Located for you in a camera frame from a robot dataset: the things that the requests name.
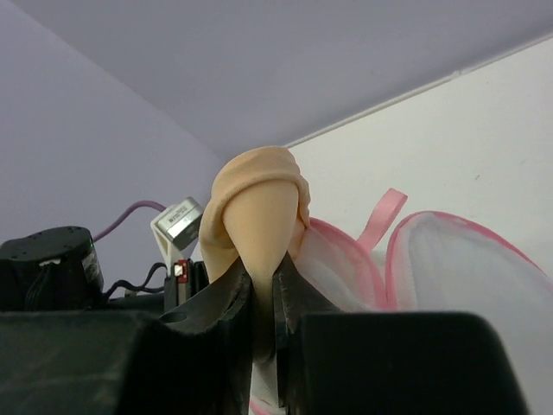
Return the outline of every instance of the black cable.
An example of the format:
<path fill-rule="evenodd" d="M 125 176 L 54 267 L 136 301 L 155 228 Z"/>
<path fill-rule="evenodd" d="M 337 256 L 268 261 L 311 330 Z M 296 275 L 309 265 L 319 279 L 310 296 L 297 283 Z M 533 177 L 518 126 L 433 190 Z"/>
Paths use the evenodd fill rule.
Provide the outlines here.
<path fill-rule="evenodd" d="M 149 281 L 154 276 L 154 273 L 156 273 L 156 271 L 159 270 L 160 268 L 167 269 L 167 267 L 165 266 L 165 264 L 163 262 L 154 263 L 151 266 L 151 268 L 149 269 L 148 275 L 146 276 L 146 279 L 140 285 L 133 285 L 129 281 L 126 281 L 124 279 L 120 279 L 119 281 L 115 282 L 108 291 L 106 291 L 104 293 L 104 300 L 107 301 L 111 297 L 111 295 L 115 292 L 115 290 L 117 288 L 125 288 L 126 290 L 134 291 L 134 292 L 147 292 L 149 294 L 157 294 L 159 292 L 162 292 L 163 287 L 159 287 L 159 288 L 148 288 L 148 287 L 146 287 L 146 285 L 148 285 Z"/>

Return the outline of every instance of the white plastic piece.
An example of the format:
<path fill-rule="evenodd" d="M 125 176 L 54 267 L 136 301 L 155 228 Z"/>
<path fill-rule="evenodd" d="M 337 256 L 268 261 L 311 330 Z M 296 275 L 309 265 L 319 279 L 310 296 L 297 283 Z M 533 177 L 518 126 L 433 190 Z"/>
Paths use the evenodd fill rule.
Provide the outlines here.
<path fill-rule="evenodd" d="M 159 246 L 159 250 L 162 253 L 163 262 L 167 266 L 168 270 L 171 269 L 171 266 L 175 262 L 180 259 L 184 259 L 184 257 L 181 251 L 179 251 L 176 246 L 173 245 L 173 242 L 158 227 L 158 223 L 160 222 L 160 220 L 163 220 L 163 218 L 167 217 L 167 214 L 169 212 L 172 212 L 176 207 L 177 205 L 169 206 L 149 223 L 149 227 L 151 227 L 152 232 L 154 233 L 154 237 L 156 238 L 157 246 Z"/>

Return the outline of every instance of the mesh laundry bag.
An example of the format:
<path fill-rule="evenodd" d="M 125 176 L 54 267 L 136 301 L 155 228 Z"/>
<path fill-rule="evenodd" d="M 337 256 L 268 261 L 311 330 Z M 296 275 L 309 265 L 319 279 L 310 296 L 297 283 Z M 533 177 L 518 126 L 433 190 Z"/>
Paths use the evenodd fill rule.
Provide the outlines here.
<path fill-rule="evenodd" d="M 498 331 L 534 413 L 553 408 L 553 283 L 496 233 L 442 212 L 402 220 L 388 244 L 381 278 L 370 252 L 407 197 L 389 190 L 358 240 L 312 220 L 298 271 L 346 312 L 459 310 Z M 254 367 L 252 410 L 281 414 L 274 367 Z"/>

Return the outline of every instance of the pink loop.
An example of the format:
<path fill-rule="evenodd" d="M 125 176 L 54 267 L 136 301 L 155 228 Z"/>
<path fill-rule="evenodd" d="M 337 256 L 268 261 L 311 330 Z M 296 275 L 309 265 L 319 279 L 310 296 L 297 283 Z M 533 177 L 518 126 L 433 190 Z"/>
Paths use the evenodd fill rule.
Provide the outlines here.
<path fill-rule="evenodd" d="M 388 189 L 380 201 L 378 201 L 377 206 L 366 223 L 365 229 L 357 239 L 367 253 L 370 253 L 386 232 L 388 232 L 388 229 L 390 229 L 391 224 L 406 201 L 407 195 L 394 188 Z"/>

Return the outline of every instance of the black motor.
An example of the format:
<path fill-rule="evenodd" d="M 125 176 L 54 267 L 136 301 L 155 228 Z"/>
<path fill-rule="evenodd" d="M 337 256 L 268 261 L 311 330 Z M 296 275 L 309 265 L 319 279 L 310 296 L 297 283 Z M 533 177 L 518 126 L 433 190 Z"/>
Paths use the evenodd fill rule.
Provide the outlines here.
<path fill-rule="evenodd" d="M 84 309 L 101 301 L 103 286 L 84 227 L 56 227 L 0 246 L 0 311 Z"/>

